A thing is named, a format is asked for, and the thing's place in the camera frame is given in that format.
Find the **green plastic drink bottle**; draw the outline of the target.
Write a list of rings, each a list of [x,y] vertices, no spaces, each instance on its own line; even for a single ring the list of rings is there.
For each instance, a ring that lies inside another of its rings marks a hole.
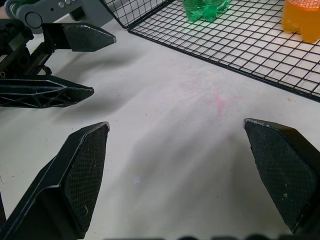
[[[203,18],[213,22],[219,14],[229,7],[230,0],[181,0],[189,21],[195,22]]]

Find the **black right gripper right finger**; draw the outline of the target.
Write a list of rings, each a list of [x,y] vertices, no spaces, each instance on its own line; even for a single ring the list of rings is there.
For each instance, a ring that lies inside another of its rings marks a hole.
[[[262,183],[295,234],[320,235],[320,151],[295,128],[245,118]]]

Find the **orange plastic drink bottle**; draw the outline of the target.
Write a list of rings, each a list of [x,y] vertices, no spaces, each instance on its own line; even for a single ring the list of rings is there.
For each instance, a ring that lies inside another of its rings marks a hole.
[[[281,24],[284,32],[315,43],[320,39],[320,0],[284,0]]]

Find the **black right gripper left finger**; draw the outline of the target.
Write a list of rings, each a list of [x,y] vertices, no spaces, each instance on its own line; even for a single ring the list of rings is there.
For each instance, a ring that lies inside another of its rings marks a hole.
[[[0,240],[84,239],[102,184],[109,131],[108,122],[99,122],[70,134],[0,227]]]

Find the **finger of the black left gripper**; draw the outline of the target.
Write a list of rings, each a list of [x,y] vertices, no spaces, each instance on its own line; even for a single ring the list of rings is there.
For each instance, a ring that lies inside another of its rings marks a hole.
[[[117,42],[111,33],[88,23],[44,23],[44,42],[54,50],[96,52]]]
[[[87,87],[52,75],[0,79],[0,107],[65,108],[91,97]]]

